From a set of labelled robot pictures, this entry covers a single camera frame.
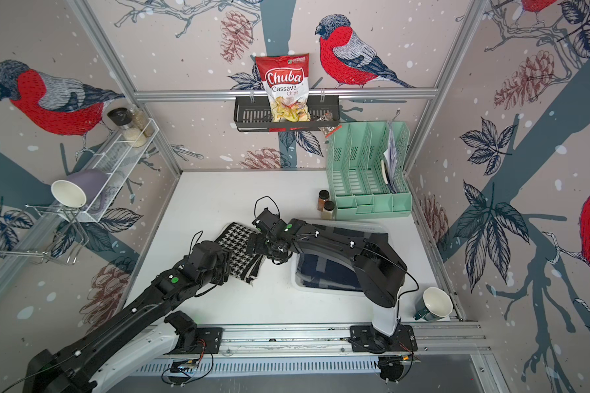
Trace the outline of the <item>houndstooth scarf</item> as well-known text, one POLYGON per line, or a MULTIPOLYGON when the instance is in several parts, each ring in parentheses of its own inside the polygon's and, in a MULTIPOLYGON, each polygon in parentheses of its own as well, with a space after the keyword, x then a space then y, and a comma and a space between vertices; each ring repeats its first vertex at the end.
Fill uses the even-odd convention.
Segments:
POLYGON ((247 243, 253 230, 240 223, 229 224, 216 242, 229 252, 230 274, 244 283, 252 284, 257 278, 264 257, 247 253, 247 243))

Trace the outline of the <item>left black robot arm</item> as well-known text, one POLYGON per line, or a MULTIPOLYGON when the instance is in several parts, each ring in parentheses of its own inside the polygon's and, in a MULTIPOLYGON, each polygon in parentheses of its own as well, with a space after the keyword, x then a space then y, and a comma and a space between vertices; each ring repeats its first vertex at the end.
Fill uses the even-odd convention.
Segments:
POLYGON ((229 277, 229 252, 217 242, 204 241, 173 268, 157 275, 126 308, 80 340, 53 354, 38 353, 28 364, 24 392, 91 392, 100 384, 93 377, 108 360, 146 327, 173 314, 173 332, 186 335, 192 319, 175 309, 199 296, 209 283, 229 277))

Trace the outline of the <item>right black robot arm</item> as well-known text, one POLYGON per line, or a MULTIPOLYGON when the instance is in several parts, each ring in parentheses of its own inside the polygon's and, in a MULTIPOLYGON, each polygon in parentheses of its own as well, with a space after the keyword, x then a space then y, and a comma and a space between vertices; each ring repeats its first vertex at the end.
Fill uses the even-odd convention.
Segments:
POLYGON ((418 291, 420 285, 385 236, 347 236, 333 227, 322 229, 301 219, 286 223, 267 208, 252 225, 255 231, 247 241, 248 254, 263 255, 280 264, 293 254, 319 255, 348 265, 364 296, 377 308, 393 311, 391 328, 375 323, 353 325, 347 338, 353 351, 384 355, 404 350, 415 356, 415 334, 400 324, 398 306, 404 295, 418 291))

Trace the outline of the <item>white plastic basket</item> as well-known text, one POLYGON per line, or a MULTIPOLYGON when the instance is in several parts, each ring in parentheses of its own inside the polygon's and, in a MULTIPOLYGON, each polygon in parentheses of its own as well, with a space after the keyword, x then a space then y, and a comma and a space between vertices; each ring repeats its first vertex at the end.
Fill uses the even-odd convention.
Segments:
MULTIPOLYGON (((363 237, 363 238, 370 238, 372 235, 380 235, 387 240, 390 245, 393 242, 390 240, 388 230, 385 229, 380 224, 369 223, 369 222, 349 222, 349 221, 330 221, 330 220, 309 220, 309 224, 312 224, 319 229, 331 229, 336 234, 340 234, 342 236, 349 236, 349 237, 363 237)), ((321 293, 321 294, 332 294, 332 295, 354 295, 354 296, 362 296, 363 292, 355 292, 355 291, 335 291, 335 290, 321 290, 319 288, 307 288, 300 286, 300 282, 297 280, 295 273, 298 264, 298 254, 297 259, 295 262, 290 264, 291 266, 291 283, 292 285, 300 290, 300 291, 308 291, 314 293, 321 293)))

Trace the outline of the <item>navy plaid scarf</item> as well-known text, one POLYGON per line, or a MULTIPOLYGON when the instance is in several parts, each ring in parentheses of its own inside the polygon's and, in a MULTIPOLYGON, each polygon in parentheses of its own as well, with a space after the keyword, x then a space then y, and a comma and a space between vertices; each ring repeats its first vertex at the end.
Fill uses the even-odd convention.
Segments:
POLYGON ((319 255, 300 254, 295 276, 307 288, 362 292, 350 265, 319 255))

